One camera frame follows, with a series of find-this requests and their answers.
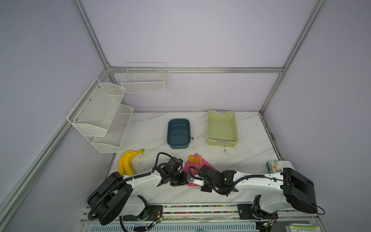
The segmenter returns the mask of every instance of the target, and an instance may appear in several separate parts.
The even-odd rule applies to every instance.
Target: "vent grille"
[[[124,224],[127,231],[132,232],[136,226],[144,224]],[[259,231],[256,228],[255,222],[210,222],[210,223],[163,223],[159,224],[149,231],[184,231],[196,232],[197,230],[204,231],[221,231],[221,232],[252,232]],[[122,231],[119,224],[115,225],[92,225],[90,231]]]

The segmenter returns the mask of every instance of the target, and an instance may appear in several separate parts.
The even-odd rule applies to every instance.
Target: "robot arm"
[[[198,176],[187,176],[181,171],[183,161],[175,157],[166,164],[157,166],[152,171],[133,176],[112,173],[88,198],[91,207],[88,219],[98,218],[102,225],[113,221],[118,215],[138,216],[145,207],[145,200],[137,193],[149,187],[170,182],[171,186],[181,186],[192,182],[201,186],[201,191],[226,195],[238,191],[258,190],[270,195],[258,195],[254,200],[254,212],[260,210],[273,213],[280,209],[295,208],[306,213],[316,213],[314,184],[291,168],[284,168],[282,173],[246,174],[238,171],[222,173],[204,165],[198,170]]]

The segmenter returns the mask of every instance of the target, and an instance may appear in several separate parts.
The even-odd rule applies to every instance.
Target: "black motor housing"
[[[317,213],[314,183],[297,171],[284,167],[281,175],[287,184],[281,185],[287,202],[298,211],[304,213]]]

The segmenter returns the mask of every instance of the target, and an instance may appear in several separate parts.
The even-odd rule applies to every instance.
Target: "dark teal plastic bin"
[[[185,149],[191,142],[189,121],[185,118],[175,118],[167,126],[167,144],[172,149]]]

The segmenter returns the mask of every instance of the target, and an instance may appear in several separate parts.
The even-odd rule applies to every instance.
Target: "wall-mounted wire rack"
[[[100,83],[96,79],[92,94],[80,111],[76,107],[67,120],[100,152],[118,152],[134,109],[121,104],[125,88]]]
[[[167,87],[166,63],[126,63],[121,86],[126,93],[165,92]]]

